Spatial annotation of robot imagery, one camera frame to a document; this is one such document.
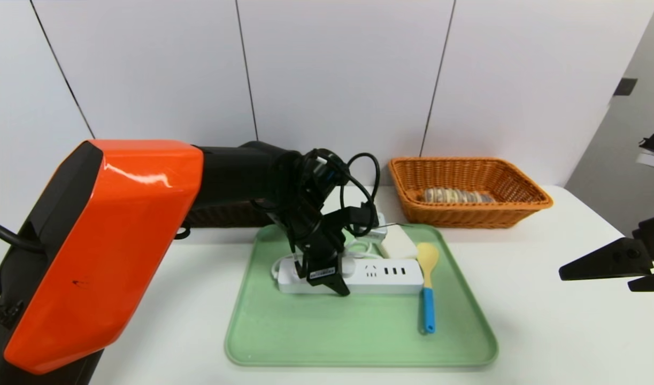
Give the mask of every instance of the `green tray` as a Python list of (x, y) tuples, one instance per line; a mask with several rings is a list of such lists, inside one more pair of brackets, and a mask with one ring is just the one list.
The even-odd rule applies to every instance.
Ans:
[(434, 227), (405, 225), (440, 251), (432, 280), (436, 333), (423, 334), (417, 295), (288, 295), (270, 268), (290, 253), (277, 226), (261, 229), (227, 331), (229, 360), (244, 366), (480, 366), (498, 343)]

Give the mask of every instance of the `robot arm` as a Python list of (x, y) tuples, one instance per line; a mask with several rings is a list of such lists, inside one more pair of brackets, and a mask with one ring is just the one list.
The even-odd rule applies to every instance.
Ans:
[[(13, 246), (0, 265), (0, 383), (88, 382), (195, 208), (249, 200), (303, 252), (301, 277), (348, 295), (342, 229), (361, 236), (378, 226), (348, 167), (326, 149), (302, 155), (263, 142), (82, 143), (18, 234), (43, 252)], [(349, 181), (367, 202), (322, 216), (327, 196)]]

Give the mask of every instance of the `white sponge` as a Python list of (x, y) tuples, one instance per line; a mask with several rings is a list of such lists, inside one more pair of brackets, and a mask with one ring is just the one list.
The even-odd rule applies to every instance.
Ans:
[(417, 258), (417, 246), (400, 226), (390, 225), (386, 228), (388, 234), (378, 246), (381, 255), (390, 259)]

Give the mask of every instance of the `power outlet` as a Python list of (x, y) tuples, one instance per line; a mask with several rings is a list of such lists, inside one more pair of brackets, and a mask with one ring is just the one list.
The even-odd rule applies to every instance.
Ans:
[[(424, 286), (417, 260), (344, 259), (342, 265), (346, 272), (343, 280), (351, 294), (419, 294)], [(334, 293), (324, 285), (313, 287), (298, 278), (291, 258), (281, 261), (277, 282), (286, 294)]]

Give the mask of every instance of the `white wall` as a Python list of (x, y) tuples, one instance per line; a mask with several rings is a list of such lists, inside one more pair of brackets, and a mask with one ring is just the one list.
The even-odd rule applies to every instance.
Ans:
[[(261, 141), (418, 156), (453, 0), (239, 0)], [(368, 160), (351, 172), (374, 181)]]
[(615, 97), (566, 188), (630, 236), (654, 217), (654, 168), (635, 163), (638, 142), (654, 133), (654, 16), (628, 65), (633, 93)]
[(97, 138), (255, 141), (234, 0), (34, 5)]
[[(35, 4), (98, 137), (256, 137), (234, 0)], [(239, 6), (261, 140), (345, 158), (419, 153), (449, 0)], [(540, 183), (564, 183), (652, 8), (457, 0), (424, 155), (501, 156)], [(0, 222), (17, 228), (88, 137), (29, 2), (0, 2)], [(365, 161), (354, 174), (371, 180)]]
[[(0, 2), (0, 224), (17, 231), (56, 166), (89, 138), (29, 2)], [(8, 250), (0, 241), (0, 261)]]
[(458, 0), (424, 156), (497, 156), (564, 185), (654, 0)]

